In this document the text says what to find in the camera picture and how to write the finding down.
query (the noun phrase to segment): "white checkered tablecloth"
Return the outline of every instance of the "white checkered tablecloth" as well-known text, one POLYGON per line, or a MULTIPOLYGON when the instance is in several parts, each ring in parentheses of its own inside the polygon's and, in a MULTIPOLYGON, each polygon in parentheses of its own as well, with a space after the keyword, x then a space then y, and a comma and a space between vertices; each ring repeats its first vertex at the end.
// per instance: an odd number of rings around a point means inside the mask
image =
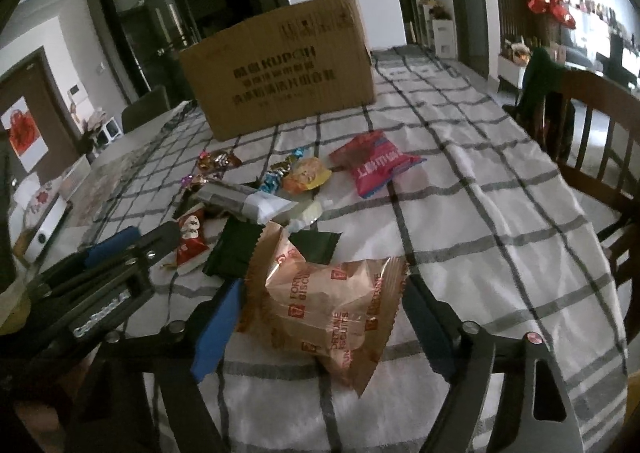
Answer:
MULTIPOLYGON (((626 340, 616 290, 591 224, 558 168, 488 97, 416 47, 373 54, 378 100, 219 142, 196 106, 168 123, 105 204, 87 235, 168 220, 180 178, 202 150, 233 148, 244 165, 229 182, 261 176, 298 146, 326 158, 354 135, 382 129, 427 161, 363 200, 347 172, 317 198, 332 207, 320 231, 342 233, 334 261, 406 255, 436 298, 461 319, 520 338, 542 334, 574 403, 587 451, 602 451, 622 424, 626 340)), ((224 221, 206 225, 215 241, 224 221)), ((126 324, 131 336, 187 319, 220 284, 200 271, 155 266, 156 295, 126 324)), ((417 452, 449 386, 434 374, 402 308, 382 362, 361 399, 302 353, 233 335, 219 368, 200 385, 230 449, 246 453, 417 452)), ((499 396, 492 378, 473 447, 488 442, 499 396)), ((162 445, 176 449, 157 386, 150 399, 162 445)))

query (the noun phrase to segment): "doorway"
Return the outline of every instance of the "doorway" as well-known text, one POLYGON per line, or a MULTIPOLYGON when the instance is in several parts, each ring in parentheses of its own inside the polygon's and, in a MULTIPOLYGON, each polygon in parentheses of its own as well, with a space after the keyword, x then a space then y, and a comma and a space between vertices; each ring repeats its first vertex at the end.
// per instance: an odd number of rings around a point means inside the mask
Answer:
POLYGON ((164 86, 175 106, 193 93, 178 52, 196 42, 193 18, 184 0, 100 0, 127 74, 142 97, 164 86))
POLYGON ((453 0, 458 59, 483 78, 489 76, 489 38, 485 0, 453 0))
POLYGON ((54 83, 44 48, 0 78, 0 116, 10 128, 12 175, 36 172, 42 184, 59 177, 84 153, 80 132, 54 83))

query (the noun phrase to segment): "yellow snack packet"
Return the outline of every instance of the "yellow snack packet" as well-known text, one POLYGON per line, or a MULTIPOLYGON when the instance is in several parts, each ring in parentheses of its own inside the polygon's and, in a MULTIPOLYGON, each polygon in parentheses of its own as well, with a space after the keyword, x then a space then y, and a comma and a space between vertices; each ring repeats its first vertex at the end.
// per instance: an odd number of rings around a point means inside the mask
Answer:
POLYGON ((285 191, 296 195, 320 187, 329 180, 331 170, 327 169, 318 157, 298 160, 293 169, 282 180, 285 191))

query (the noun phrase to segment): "dark gray chair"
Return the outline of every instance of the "dark gray chair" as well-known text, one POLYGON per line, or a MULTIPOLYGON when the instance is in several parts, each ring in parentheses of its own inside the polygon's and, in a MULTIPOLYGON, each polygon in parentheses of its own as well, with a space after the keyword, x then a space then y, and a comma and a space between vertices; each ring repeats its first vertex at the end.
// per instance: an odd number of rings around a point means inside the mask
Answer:
POLYGON ((122 112, 122 132, 129 133, 138 126, 171 110, 164 86, 156 86, 122 112))

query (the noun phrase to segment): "framed picture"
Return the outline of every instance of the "framed picture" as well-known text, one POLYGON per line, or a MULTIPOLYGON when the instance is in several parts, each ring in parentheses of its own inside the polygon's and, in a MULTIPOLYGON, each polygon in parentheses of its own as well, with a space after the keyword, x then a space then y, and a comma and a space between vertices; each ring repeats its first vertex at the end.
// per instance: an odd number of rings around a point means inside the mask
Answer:
POLYGON ((2 115, 2 126, 9 131, 9 142, 24 169, 30 172, 49 150, 33 120, 24 97, 2 115))

